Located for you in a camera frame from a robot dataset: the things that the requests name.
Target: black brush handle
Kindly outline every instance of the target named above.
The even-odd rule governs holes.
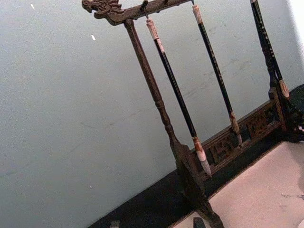
[[[259,34],[259,39],[260,39],[260,43],[263,49],[263,52],[267,52],[267,56],[265,55],[265,58],[267,58],[267,62],[270,62],[271,67],[273,68],[273,72],[274,72],[274,76],[272,75],[273,73],[270,73],[270,77],[271,77],[271,82],[270,85],[273,86],[274,83],[274,79],[273,77],[279,81],[280,84],[280,88],[281,88],[281,92],[283,94],[283,96],[285,97],[285,99],[289,100],[290,95],[289,95],[289,90],[283,80],[279,65],[276,61],[276,56],[274,54],[273,48],[271,46],[270,40],[269,40],[269,36],[267,34],[264,22],[263,22],[263,18],[262,18],[262,14],[261,14],[261,10],[260,10],[260,6],[258,4],[257,0],[250,0],[251,2],[251,8],[253,11],[253,15],[255,18],[255,23],[256,23],[256,28],[257,28],[257,32]]]
[[[204,26],[203,23],[199,24],[199,29],[200,29],[200,33],[201,33],[201,35],[203,37],[203,40],[205,42],[205,45],[206,45],[206,48],[207,48],[207,52],[209,54],[209,58],[211,60],[211,63],[212,63],[215,75],[217,77],[220,90],[221,90],[221,92],[223,94],[223,98],[224,98],[227,110],[228,110],[229,113],[231,113],[231,112],[233,112],[233,110],[232,110],[232,106],[231,106],[231,103],[230,103],[230,100],[229,100],[229,97],[228,97],[228,93],[227,93],[227,90],[226,90],[226,87],[225,87],[225,84],[224,84],[224,81],[223,81],[222,74],[221,74],[221,72],[219,70],[219,66],[218,66],[217,60],[215,58],[215,55],[214,55],[214,52],[213,52],[210,40],[208,38],[206,29],[205,29],[205,26]]]
[[[157,47],[158,53],[159,53],[159,55],[161,57],[161,60],[162,60],[163,66],[164,66],[164,68],[165,68],[165,70],[167,72],[168,78],[169,78],[169,80],[171,82],[171,85],[172,85],[172,88],[174,90],[175,96],[176,96],[176,98],[177,98],[177,100],[179,102],[182,114],[184,115],[184,118],[185,118],[185,121],[187,123],[187,126],[188,126],[188,129],[190,131],[190,134],[194,138],[194,137],[197,136],[195,128],[193,126],[193,123],[192,123],[192,120],[190,118],[188,109],[187,109],[186,104],[184,102],[184,99],[183,99],[183,97],[181,95],[181,91],[180,91],[179,86],[177,84],[177,81],[175,79],[175,76],[174,76],[174,73],[173,73],[172,68],[170,66],[170,63],[168,61],[168,58],[166,56],[166,53],[165,53],[164,47],[162,45],[162,42],[161,42],[160,38],[157,35],[155,25],[154,25],[154,23],[153,23],[153,21],[151,19],[147,19],[147,26],[148,26],[148,28],[149,28],[149,30],[151,32],[152,38],[153,38],[154,43],[155,43],[155,45]]]
[[[272,61],[272,58],[271,58],[271,53],[270,53],[270,50],[268,48],[265,36],[263,35],[262,27],[260,26],[260,17],[258,15],[258,10],[256,8],[256,5],[252,1],[251,1],[251,9],[252,9],[252,12],[253,12],[258,37],[259,37],[259,40],[260,40],[260,44],[261,44],[261,47],[262,47],[263,54],[265,56],[265,62],[266,62],[266,65],[267,65],[269,76],[270,76],[270,87],[275,87],[275,83],[276,83],[277,78],[276,78],[276,72],[275,72],[275,68],[274,68],[274,65],[273,65],[273,61]]]

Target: carved wooden panel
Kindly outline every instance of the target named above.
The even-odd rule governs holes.
[[[83,0],[82,6],[89,11],[95,10],[95,17],[103,18],[109,13],[122,14],[124,10],[119,0]]]
[[[231,141],[230,135],[215,142],[210,147],[210,152],[216,164],[218,164],[221,160],[228,157],[233,152],[233,150],[234,150],[234,146]]]
[[[267,119],[267,124],[270,124],[274,121],[278,121],[278,113],[276,111],[276,107],[272,106],[271,108],[268,108],[265,110],[265,117]]]
[[[267,129],[267,118],[265,112],[254,116],[247,124],[251,139],[262,134]]]

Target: brush handle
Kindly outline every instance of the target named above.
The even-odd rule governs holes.
[[[225,101],[225,105],[226,105],[226,108],[227,108],[227,111],[228,111],[228,114],[229,114],[232,129],[237,135],[239,135],[240,134],[239,125],[238,125],[236,117],[233,113],[232,106],[231,106],[231,103],[230,103],[230,100],[229,100],[229,97],[228,97],[228,93],[227,93],[227,90],[226,90],[226,87],[225,87],[225,84],[224,84],[224,81],[223,81],[222,74],[219,70],[217,60],[215,58],[215,55],[214,55],[209,37],[207,35],[205,26],[203,24],[203,20],[202,20],[201,14],[200,14],[200,8],[198,7],[198,5],[193,5],[192,8],[193,8],[194,16],[196,18],[196,21],[197,21],[199,29],[200,29],[200,33],[201,33],[201,35],[203,37],[203,40],[205,42],[207,52],[209,54],[209,58],[211,60],[215,75],[217,77],[219,87],[221,89],[221,92],[222,92],[222,95],[223,95],[223,98],[224,98],[224,101]]]
[[[254,17],[255,24],[256,24],[258,38],[259,38],[259,41],[260,41],[260,45],[262,47],[263,54],[265,56],[265,63],[266,63],[266,66],[267,66],[269,77],[270,77],[270,87],[275,87],[276,82],[277,82],[277,78],[276,78],[275,67],[273,65],[272,58],[271,58],[271,53],[270,53],[269,48],[267,46],[266,39],[263,35],[262,28],[260,27],[260,20],[259,20],[257,8],[253,4],[253,2],[255,2],[255,0],[250,0],[250,2],[251,2],[251,9],[252,9],[253,17]]]
[[[276,61],[276,56],[274,54],[273,48],[271,46],[270,40],[269,40],[269,36],[267,34],[264,22],[263,22],[263,18],[262,18],[262,14],[261,14],[261,10],[260,10],[260,6],[258,4],[257,0],[250,0],[251,3],[251,7],[252,7],[252,11],[255,17],[255,21],[256,21],[256,28],[258,30],[259,33],[259,37],[260,40],[263,39],[264,41],[261,42],[261,45],[263,47],[263,49],[266,49],[266,51],[269,52],[268,56],[270,58],[270,61],[272,62],[272,67],[277,75],[279,84],[280,84],[280,88],[281,88],[281,92],[284,96],[285,99],[289,100],[290,95],[289,95],[289,90],[283,80],[279,65]]]
[[[139,64],[142,68],[142,72],[146,79],[147,85],[149,87],[149,90],[150,90],[153,100],[155,102],[155,105],[161,115],[161,120],[165,126],[166,132],[169,136],[170,143],[178,142],[178,140],[176,139],[176,136],[174,134],[174,130],[173,130],[173,126],[171,125],[170,118],[166,112],[165,104],[162,100],[162,95],[158,89],[153,72],[150,68],[149,62],[147,60],[143,47],[138,38],[133,20],[132,19],[126,20],[124,22],[124,26],[126,27],[128,34],[130,36],[131,42],[133,44],[134,50],[136,52],[136,55],[137,55],[137,58],[139,61]]]
[[[190,131],[190,134],[191,134],[192,137],[196,137],[197,134],[196,134],[195,128],[193,126],[192,120],[190,118],[188,109],[187,109],[186,104],[184,102],[184,99],[183,99],[183,97],[181,95],[181,91],[180,91],[179,86],[177,84],[177,81],[175,79],[175,76],[174,76],[174,73],[172,71],[172,68],[171,68],[171,66],[169,64],[168,58],[166,56],[165,49],[164,49],[164,47],[162,45],[161,39],[159,38],[159,36],[157,34],[156,26],[155,26],[155,24],[154,24],[154,22],[153,22],[152,19],[147,19],[147,26],[148,26],[149,31],[151,33],[151,36],[152,36],[152,38],[154,40],[154,43],[155,43],[155,45],[157,47],[158,53],[159,53],[159,55],[161,57],[162,63],[163,63],[163,65],[165,67],[165,70],[167,72],[167,75],[168,75],[168,78],[169,78],[170,83],[172,85],[172,88],[174,90],[175,96],[176,96],[176,98],[177,98],[177,100],[179,102],[181,111],[182,111],[182,113],[184,115],[184,118],[186,120],[186,123],[187,123],[188,129]]]

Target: brush bristles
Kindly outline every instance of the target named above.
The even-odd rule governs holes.
[[[211,168],[210,168],[210,165],[209,165],[208,161],[205,160],[205,161],[201,161],[200,163],[201,163],[201,165],[202,165],[204,171],[205,171],[209,176],[212,176]]]

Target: wall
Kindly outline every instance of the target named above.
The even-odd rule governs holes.
[[[304,2],[301,0],[287,0],[291,11],[291,18],[294,24],[294,30],[296,34],[296,40],[302,62],[304,63],[304,27],[303,27],[303,9]]]
[[[199,4],[240,118],[269,89],[249,0]],[[304,78],[286,2],[260,5],[285,81],[295,88]],[[80,0],[5,1],[0,15],[2,228],[85,228],[175,169],[122,25],[94,19]],[[205,140],[229,120],[191,3],[151,18]],[[135,25],[176,135],[192,148],[145,19]]]

